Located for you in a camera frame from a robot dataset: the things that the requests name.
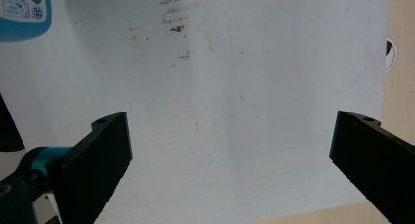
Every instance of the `white surface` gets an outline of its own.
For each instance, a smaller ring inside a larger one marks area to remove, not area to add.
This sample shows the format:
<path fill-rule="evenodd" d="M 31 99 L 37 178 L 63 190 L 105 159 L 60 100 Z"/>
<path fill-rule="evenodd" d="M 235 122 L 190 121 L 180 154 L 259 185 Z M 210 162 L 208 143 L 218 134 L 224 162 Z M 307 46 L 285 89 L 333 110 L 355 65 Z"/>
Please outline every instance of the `white surface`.
<path fill-rule="evenodd" d="M 47 34 L 0 44 L 0 89 L 29 147 L 128 111 L 135 159 L 97 223 L 364 200 L 328 154 L 337 110 L 380 118 L 388 0 L 52 2 Z"/>

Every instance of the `round sticker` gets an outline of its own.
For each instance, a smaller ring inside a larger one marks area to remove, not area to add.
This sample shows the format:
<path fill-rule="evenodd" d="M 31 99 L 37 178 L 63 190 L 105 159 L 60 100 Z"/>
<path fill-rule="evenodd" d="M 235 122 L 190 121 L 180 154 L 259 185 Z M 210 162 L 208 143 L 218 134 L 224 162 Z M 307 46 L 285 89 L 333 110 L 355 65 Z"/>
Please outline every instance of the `round sticker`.
<path fill-rule="evenodd" d="M 33 7 L 33 15 L 35 18 L 37 18 L 38 20 L 41 20 L 43 17 L 43 11 L 42 8 L 39 6 L 35 6 Z"/>

